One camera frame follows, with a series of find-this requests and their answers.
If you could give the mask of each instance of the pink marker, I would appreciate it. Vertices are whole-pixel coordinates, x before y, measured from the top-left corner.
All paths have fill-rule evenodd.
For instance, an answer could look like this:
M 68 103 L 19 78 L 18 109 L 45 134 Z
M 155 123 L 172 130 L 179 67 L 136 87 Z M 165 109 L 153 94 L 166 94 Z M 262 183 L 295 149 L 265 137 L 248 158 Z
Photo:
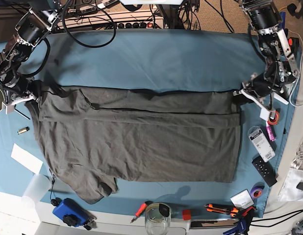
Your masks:
M 275 138 L 273 131 L 271 129 L 271 126 L 269 125 L 268 122 L 266 122 L 266 130 L 267 130 L 270 141 L 274 142 L 276 140 L 276 138 Z

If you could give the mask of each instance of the blue cloth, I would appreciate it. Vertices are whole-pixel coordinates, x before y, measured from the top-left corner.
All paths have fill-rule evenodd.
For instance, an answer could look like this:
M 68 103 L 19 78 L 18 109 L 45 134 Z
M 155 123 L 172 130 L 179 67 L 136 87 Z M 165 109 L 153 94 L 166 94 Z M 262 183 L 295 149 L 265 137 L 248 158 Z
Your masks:
M 101 44 L 111 37 L 110 31 L 76 33 L 89 44 Z M 164 91 L 228 91 L 239 89 L 251 74 L 264 71 L 265 65 L 257 57 L 246 34 L 225 34 L 186 30 L 118 30 L 115 40 L 99 49 L 84 48 L 65 34 L 50 35 L 51 54 L 37 79 L 53 77 L 61 85 L 111 87 L 123 89 L 151 89 Z M 36 70 L 46 47 L 41 44 L 22 65 L 25 73 Z M 274 107 L 280 121 L 274 127 L 277 140 L 272 144 L 276 156 L 270 160 L 277 169 L 292 121 L 294 108 L 278 101 Z M 29 115 L 23 105 L 18 107 Z M 69 190 L 57 190 L 55 196 L 70 197 L 86 210 L 133 215 L 146 200 L 171 205 L 173 217 L 181 218 L 183 209 L 193 209 L 193 218 L 220 218 L 223 215 L 206 212 L 206 203 L 230 204 L 230 197 L 255 185 L 265 185 L 262 196 L 255 200 L 257 216 L 265 210 L 270 189 L 252 165 L 257 150 L 248 139 L 254 125 L 264 126 L 255 104 L 242 106 L 242 142 L 240 156 L 231 184 L 215 182 L 142 183 L 117 180 L 119 191 L 94 205 L 88 205 Z M 17 135 L 17 130 L 29 126 L 31 130 Z M 17 113 L 0 113 L 0 191 L 22 196 L 32 173 L 11 159 L 13 143 L 44 161 L 42 174 L 48 166 L 33 135 L 31 121 Z M 42 199 L 49 202 L 50 194 Z

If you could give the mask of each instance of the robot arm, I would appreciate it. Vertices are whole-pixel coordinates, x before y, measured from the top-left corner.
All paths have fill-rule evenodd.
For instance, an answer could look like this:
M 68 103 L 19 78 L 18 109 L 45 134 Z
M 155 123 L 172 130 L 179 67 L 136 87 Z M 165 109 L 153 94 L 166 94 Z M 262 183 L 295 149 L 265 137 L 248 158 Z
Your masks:
M 9 94 L 3 103 L 7 114 L 14 110 L 15 104 L 37 99 L 35 88 L 31 86 L 31 77 L 36 73 L 19 74 L 17 70 L 43 40 L 50 48 L 46 36 L 57 26 L 63 13 L 58 1 L 27 0 L 32 8 L 17 24 L 17 34 L 13 35 L 0 53 L 0 83 L 6 94 Z M 250 27 L 258 34 L 258 47 L 262 54 L 259 56 L 266 63 L 266 68 L 261 75 L 253 75 L 251 81 L 243 83 L 243 89 L 234 95 L 243 95 L 255 102 L 262 109 L 260 117 L 268 120 L 275 113 L 273 97 L 287 104 L 276 93 L 283 96 L 284 85 L 297 80 L 300 71 L 285 31 L 279 28 L 281 17 L 273 0 L 239 0 L 239 5 Z M 264 99 L 268 95 L 271 96 L 271 102 L 265 106 Z
M 273 0 L 240 0 L 239 4 L 248 18 L 249 27 L 258 34 L 259 56 L 263 57 L 266 68 L 259 76 L 253 74 L 251 81 L 243 83 L 243 89 L 234 95 L 242 94 L 255 102 L 261 108 L 260 117 L 267 121 L 275 115 L 273 98 L 288 104 L 283 87 L 299 79 L 300 71 L 285 30 L 279 28 L 282 19 Z M 266 106 L 264 100 L 268 95 L 271 101 Z
M 61 16 L 62 5 L 57 1 L 50 4 L 49 0 L 31 0 L 28 3 L 43 10 L 30 8 L 16 25 L 17 33 L 11 37 L 0 53 L 0 84 L 5 92 L 2 105 L 7 114 L 14 111 L 16 104 L 37 99 L 35 88 L 31 89 L 31 83 L 32 77 L 40 69 L 37 73 L 31 74 L 20 74 L 17 71 L 21 63 L 30 57 L 42 41 L 47 44 L 46 57 L 48 57 L 50 44 L 46 36 L 57 26 Z

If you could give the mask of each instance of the purple tape roll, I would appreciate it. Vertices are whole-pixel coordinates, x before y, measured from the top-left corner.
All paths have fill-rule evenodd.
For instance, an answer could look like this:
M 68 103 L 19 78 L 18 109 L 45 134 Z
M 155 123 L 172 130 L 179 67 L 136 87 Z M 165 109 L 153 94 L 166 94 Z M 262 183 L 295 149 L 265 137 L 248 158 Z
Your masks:
M 252 199 L 259 198 L 263 194 L 263 188 L 261 186 L 255 186 L 251 189 Z

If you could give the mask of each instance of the dark gray shirt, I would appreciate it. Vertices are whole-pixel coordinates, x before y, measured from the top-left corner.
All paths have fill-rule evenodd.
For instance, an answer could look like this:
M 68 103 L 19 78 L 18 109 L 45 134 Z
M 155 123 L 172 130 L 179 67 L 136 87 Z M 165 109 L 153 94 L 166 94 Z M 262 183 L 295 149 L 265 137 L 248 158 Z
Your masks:
M 232 92 L 64 89 L 26 106 L 49 167 L 87 203 L 117 191 L 115 178 L 232 181 L 241 140 Z

